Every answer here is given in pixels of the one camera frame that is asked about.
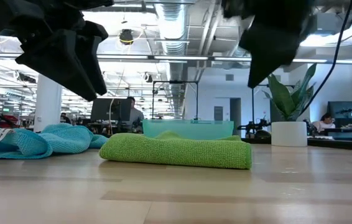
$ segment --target clear plastic bin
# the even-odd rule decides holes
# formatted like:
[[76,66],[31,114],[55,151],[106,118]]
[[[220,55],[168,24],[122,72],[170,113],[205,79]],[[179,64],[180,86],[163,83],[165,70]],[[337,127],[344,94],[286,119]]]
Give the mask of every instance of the clear plastic bin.
[[173,131],[186,139],[214,140],[233,135],[234,121],[143,120],[144,135],[154,138]]

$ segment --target folded towel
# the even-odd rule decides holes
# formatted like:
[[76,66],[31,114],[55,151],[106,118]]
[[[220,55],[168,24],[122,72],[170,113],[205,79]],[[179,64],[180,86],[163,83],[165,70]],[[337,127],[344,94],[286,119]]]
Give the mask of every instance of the folded towel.
[[0,159],[41,159],[53,152],[76,154],[100,148],[107,140],[84,126],[70,124],[50,125],[40,134],[16,128],[0,140]]
[[190,140],[173,132],[164,132],[156,138],[115,134],[100,149],[100,157],[121,162],[234,169],[250,169],[252,164],[251,145],[242,142],[239,136]]

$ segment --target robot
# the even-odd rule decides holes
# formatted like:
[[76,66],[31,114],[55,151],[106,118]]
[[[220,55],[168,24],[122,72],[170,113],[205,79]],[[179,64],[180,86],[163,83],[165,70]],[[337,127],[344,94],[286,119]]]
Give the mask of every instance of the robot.
[[[292,63],[313,22],[313,2],[222,0],[225,18],[254,16],[239,43],[252,55],[249,87]],[[113,4],[113,0],[0,0],[0,35],[22,43],[18,64],[91,101],[97,93],[107,92],[96,51],[108,34],[103,26],[85,21],[81,11]]]

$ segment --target ceiling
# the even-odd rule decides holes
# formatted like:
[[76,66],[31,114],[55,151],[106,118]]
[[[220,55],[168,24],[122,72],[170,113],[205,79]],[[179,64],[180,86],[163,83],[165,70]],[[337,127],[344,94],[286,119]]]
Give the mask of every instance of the ceiling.
[[[84,12],[85,19],[99,23],[104,26],[109,34],[109,38],[103,41],[98,49],[98,54],[133,54],[133,55],[163,55],[165,54],[166,44],[169,40],[164,39],[163,23],[157,14],[152,13],[154,6],[147,2],[147,12],[134,10],[131,11],[131,4],[118,2],[111,8],[99,8]],[[175,43],[183,42],[185,44],[185,55],[231,55],[239,41],[241,26],[247,26],[249,21],[239,21],[236,18],[223,19],[221,9],[214,5],[215,1],[185,1],[195,2],[195,4],[185,4],[187,17],[185,20],[185,35],[180,40],[173,40]],[[336,12],[343,9],[343,5],[348,1],[318,1],[318,11]],[[139,7],[140,3],[133,2],[134,7]],[[134,37],[132,45],[123,45],[119,41],[119,34],[123,29],[131,29]],[[20,42],[14,37],[0,38],[0,52],[22,52]],[[297,57],[305,58],[326,58],[331,57],[335,49],[333,47],[301,47]],[[341,56],[352,58],[352,46],[342,47]],[[195,64],[180,62],[183,68]],[[226,82],[223,74],[229,73],[223,67],[213,67],[206,65],[208,68],[203,70],[201,81],[204,83],[222,85],[245,85],[248,80],[248,69],[242,69],[240,76],[234,76],[237,82]],[[126,63],[100,61],[100,67],[103,77],[108,87],[108,93],[105,96],[126,97],[134,96],[137,107],[143,110],[146,117],[151,116],[152,111],[152,83],[147,83],[145,78],[150,75],[153,80],[166,81],[172,78],[173,67],[167,62],[160,63]],[[182,73],[194,73],[196,70],[183,69]],[[32,83],[25,78],[33,79]],[[186,75],[184,79],[194,80],[195,75]],[[28,67],[18,65],[12,59],[0,58],[0,107],[10,105],[15,107],[15,111],[20,111],[22,115],[34,112],[37,82],[39,74]],[[158,94],[155,95],[155,114],[165,114],[169,116],[180,116],[183,100],[183,86],[160,85],[155,87]],[[89,116],[91,111],[91,102],[87,102],[76,94],[64,89],[62,98],[62,110],[71,114]]]

